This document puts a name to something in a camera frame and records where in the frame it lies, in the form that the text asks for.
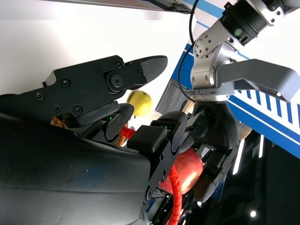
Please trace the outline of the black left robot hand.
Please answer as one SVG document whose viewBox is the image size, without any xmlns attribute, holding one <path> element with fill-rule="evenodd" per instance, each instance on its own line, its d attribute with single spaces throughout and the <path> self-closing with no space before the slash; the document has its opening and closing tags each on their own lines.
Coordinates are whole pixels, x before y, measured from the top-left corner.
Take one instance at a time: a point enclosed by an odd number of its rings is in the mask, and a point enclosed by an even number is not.
<svg viewBox="0 0 300 225">
<path fill-rule="evenodd" d="M 187 121 L 182 151 L 190 147 L 208 147 L 204 170 L 195 185 L 194 197 L 207 201 L 229 172 L 239 145 L 235 118 L 228 104 L 223 102 L 196 102 Z"/>
</svg>

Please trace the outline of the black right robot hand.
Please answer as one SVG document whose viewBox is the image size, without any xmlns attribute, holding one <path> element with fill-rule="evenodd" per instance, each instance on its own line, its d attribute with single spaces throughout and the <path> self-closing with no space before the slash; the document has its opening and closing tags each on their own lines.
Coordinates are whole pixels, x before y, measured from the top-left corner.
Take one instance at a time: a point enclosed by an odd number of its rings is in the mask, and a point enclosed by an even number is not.
<svg viewBox="0 0 300 225">
<path fill-rule="evenodd" d="M 187 116 L 142 125 L 114 140 L 133 113 L 127 90 L 153 81 L 166 56 L 111 56 L 56 69 L 40 89 L 0 97 L 3 225 L 131 225 L 179 153 Z"/>
</svg>

